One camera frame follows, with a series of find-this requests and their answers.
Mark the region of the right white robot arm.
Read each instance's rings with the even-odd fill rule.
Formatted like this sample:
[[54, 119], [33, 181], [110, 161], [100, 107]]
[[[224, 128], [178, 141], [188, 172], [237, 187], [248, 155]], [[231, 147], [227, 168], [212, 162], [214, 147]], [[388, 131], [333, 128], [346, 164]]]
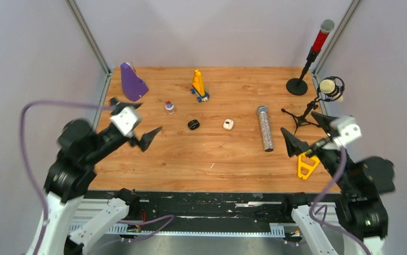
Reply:
[[[350, 158], [347, 145], [362, 136], [354, 117], [332, 117], [317, 112], [312, 112], [312, 116], [326, 137], [308, 144], [282, 128], [287, 153], [290, 157], [317, 157], [332, 180], [312, 201], [303, 192], [286, 195], [282, 217], [297, 224], [313, 254], [336, 254], [324, 228], [342, 235], [345, 254], [380, 254], [389, 221], [381, 195], [395, 191], [394, 165], [378, 156], [358, 162]], [[335, 202], [337, 225], [316, 216], [317, 206], [335, 185], [341, 191]]]

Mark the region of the white earbud charging case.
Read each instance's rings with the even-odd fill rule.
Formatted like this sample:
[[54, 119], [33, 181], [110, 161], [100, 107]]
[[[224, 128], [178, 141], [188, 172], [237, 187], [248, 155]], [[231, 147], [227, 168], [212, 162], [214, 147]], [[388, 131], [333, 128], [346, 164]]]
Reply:
[[225, 129], [225, 130], [232, 130], [233, 129], [233, 127], [234, 127], [234, 121], [233, 120], [231, 120], [231, 119], [226, 119], [224, 122], [223, 122], [223, 128]]

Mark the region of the purple plastic wedge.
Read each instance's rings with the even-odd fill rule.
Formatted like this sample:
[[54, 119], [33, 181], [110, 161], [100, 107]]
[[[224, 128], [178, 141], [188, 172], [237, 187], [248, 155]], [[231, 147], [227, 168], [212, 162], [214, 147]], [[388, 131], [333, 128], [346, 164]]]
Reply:
[[120, 71], [122, 91], [128, 100], [138, 101], [149, 92], [146, 83], [137, 76], [136, 72], [128, 62], [120, 65]]

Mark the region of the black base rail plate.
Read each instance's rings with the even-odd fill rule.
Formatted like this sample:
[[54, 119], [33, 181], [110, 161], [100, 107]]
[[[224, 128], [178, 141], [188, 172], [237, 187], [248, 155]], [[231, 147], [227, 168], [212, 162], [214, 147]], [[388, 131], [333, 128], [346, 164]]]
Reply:
[[165, 231], [262, 233], [270, 224], [294, 227], [282, 210], [286, 193], [135, 191], [140, 203], [125, 220], [152, 221], [173, 215]]

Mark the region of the red microphone on stand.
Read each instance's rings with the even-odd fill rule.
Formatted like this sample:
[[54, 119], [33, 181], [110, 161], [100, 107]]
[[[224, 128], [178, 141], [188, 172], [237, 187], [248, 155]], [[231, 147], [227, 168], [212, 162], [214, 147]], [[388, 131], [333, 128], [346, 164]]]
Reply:
[[308, 73], [310, 66], [315, 62], [317, 56], [321, 52], [322, 47], [328, 38], [328, 35], [331, 31], [333, 31], [334, 27], [335, 23], [331, 19], [326, 19], [321, 23], [320, 30], [309, 50], [306, 58], [306, 64], [302, 69], [300, 77], [292, 78], [286, 83], [286, 89], [292, 95], [302, 96], [307, 92], [308, 85], [304, 81], [304, 77]]

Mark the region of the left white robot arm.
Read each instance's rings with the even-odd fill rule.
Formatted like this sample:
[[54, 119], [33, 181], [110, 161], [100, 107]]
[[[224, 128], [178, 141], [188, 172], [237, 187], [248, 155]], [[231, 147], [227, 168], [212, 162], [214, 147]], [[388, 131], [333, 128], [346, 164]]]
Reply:
[[159, 133], [154, 129], [136, 137], [134, 130], [142, 120], [137, 112], [139, 106], [112, 98], [107, 107], [110, 124], [101, 132], [83, 118], [64, 126], [57, 140], [60, 149], [45, 183], [35, 185], [42, 214], [28, 254], [88, 254], [116, 223], [140, 215], [139, 196], [121, 189], [96, 216], [70, 231], [76, 210], [97, 175], [96, 164], [123, 145], [146, 151]]

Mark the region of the yellow blue toy car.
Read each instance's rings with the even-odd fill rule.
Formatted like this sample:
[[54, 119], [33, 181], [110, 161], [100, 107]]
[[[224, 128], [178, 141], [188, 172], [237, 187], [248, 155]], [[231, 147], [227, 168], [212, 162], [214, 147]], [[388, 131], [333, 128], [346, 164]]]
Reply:
[[194, 70], [193, 79], [192, 79], [192, 88], [190, 90], [191, 94], [197, 96], [197, 101], [199, 103], [208, 101], [210, 95], [206, 92], [204, 88], [204, 83], [202, 79], [202, 74], [199, 70]]

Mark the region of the beige microphone shock mount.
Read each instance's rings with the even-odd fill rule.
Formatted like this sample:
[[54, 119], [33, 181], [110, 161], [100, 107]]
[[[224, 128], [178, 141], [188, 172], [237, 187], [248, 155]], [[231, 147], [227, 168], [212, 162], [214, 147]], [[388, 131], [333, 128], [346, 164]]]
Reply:
[[317, 96], [307, 104], [307, 107], [303, 114], [297, 116], [284, 108], [281, 109], [281, 112], [290, 115], [295, 123], [294, 134], [297, 133], [298, 129], [301, 126], [314, 125], [320, 127], [317, 123], [307, 120], [307, 116], [311, 111], [316, 110], [321, 101], [323, 102], [334, 102], [342, 101], [343, 94], [345, 91], [345, 82], [342, 78], [338, 76], [329, 76], [322, 80], [319, 84], [319, 87], [316, 90]]

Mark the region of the glitter silver microphone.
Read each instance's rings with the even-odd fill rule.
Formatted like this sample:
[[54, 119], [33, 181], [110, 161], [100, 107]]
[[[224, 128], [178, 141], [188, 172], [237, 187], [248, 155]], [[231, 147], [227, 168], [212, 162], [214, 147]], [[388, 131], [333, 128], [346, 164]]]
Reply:
[[258, 106], [257, 115], [261, 128], [263, 149], [265, 152], [271, 152], [274, 150], [274, 145], [267, 107], [264, 105]]

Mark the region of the black earbud charging case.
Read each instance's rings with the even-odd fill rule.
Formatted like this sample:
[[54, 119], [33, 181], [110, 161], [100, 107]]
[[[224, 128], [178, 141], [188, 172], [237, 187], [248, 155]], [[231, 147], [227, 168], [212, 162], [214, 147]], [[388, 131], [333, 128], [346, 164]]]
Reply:
[[187, 123], [187, 126], [190, 130], [195, 130], [200, 127], [200, 122], [198, 120], [191, 120]]

